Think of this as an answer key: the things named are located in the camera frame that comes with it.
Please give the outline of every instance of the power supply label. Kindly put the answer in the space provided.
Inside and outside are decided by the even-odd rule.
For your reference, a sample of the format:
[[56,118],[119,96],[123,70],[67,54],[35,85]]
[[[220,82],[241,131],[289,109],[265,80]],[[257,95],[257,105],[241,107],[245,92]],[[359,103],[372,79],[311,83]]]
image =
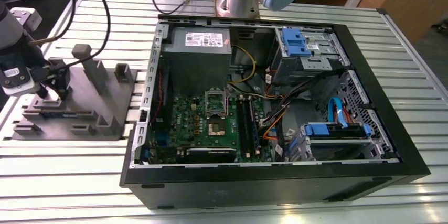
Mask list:
[[188,47],[223,47],[223,34],[187,33],[185,46]]

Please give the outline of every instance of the white label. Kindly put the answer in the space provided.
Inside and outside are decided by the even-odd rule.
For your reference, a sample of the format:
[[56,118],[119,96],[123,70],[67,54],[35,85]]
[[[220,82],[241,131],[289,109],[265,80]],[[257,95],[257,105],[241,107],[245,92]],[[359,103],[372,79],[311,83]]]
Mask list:
[[187,33],[187,47],[223,47],[223,34]]
[[5,77],[12,77],[20,74],[20,70],[19,68],[12,68],[12,69],[3,71],[3,73],[5,74]]
[[271,84],[272,82],[272,75],[267,74],[267,84]]
[[279,155],[281,156],[281,154],[283,154],[283,149],[281,149],[281,147],[280,147],[280,145],[276,145],[276,147],[275,147],[275,151],[279,153]]
[[65,118],[77,118],[77,115],[64,114],[63,117],[65,117]]
[[317,44],[311,44],[309,43],[307,46],[308,46],[308,49],[319,50]]
[[293,129],[288,129],[287,131],[287,136],[292,136],[296,133],[296,131]]

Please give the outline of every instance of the black computer chassis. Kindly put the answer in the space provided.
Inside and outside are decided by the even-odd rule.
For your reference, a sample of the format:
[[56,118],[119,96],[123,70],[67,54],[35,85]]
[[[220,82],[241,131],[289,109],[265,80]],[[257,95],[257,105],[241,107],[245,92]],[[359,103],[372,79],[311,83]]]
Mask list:
[[196,16],[160,15],[159,18],[188,23],[205,19],[209,25],[213,21],[243,21],[267,24],[267,27],[272,24],[332,27],[400,163],[129,169],[131,133],[120,186],[131,189],[149,209],[351,201],[392,184],[408,183],[431,174],[345,25]]

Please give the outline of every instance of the aluminum extrusion table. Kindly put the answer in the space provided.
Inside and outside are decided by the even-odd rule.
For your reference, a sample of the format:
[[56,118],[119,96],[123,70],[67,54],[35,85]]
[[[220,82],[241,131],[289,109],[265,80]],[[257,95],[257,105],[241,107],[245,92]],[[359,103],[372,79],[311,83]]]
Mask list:
[[[107,0],[112,34],[97,56],[105,67],[139,70],[128,121],[137,119],[147,60],[157,22],[151,0]],[[171,10],[181,0],[156,0]],[[65,26],[68,5],[55,26]],[[184,15],[213,15],[213,0],[192,0]],[[391,186],[353,202],[149,211],[119,187],[128,123],[119,141],[16,141],[13,124],[32,95],[11,98],[0,113],[0,221],[101,220],[105,223],[440,223],[448,221],[448,92],[387,15],[373,9],[293,4],[261,7],[264,19],[345,24],[373,69],[432,175]],[[44,47],[47,57],[71,57],[75,44],[99,49],[105,35],[101,0],[77,0],[64,38]]]

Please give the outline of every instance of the floor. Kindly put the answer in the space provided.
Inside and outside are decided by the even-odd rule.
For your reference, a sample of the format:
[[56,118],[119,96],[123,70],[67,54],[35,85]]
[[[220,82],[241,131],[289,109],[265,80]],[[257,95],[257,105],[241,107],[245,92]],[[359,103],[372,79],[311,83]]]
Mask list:
[[436,28],[431,28],[413,47],[448,88],[448,33],[439,33]]
[[[43,16],[44,21],[37,31],[32,33],[35,39],[41,39],[48,36],[68,1],[69,0],[24,0],[8,3],[9,8],[16,6],[35,8]],[[432,28],[421,40],[415,44],[415,48],[436,73],[440,81],[445,87],[448,87],[448,33],[440,34],[436,32],[436,29]],[[5,101],[7,97],[0,94],[0,108]]]

